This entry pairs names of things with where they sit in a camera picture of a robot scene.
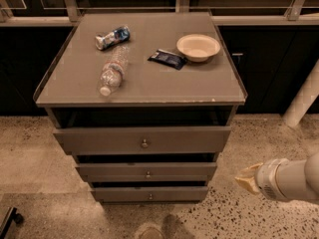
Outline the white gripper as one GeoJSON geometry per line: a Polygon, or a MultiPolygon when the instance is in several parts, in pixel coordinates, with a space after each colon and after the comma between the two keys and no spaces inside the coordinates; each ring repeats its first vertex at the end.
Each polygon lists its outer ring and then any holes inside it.
{"type": "Polygon", "coordinates": [[[287,201],[276,181],[277,170],[285,162],[286,158],[279,158],[268,160],[263,164],[262,162],[253,164],[242,169],[240,171],[242,177],[236,177],[235,181],[251,194],[256,195],[261,192],[269,200],[287,201]]]}

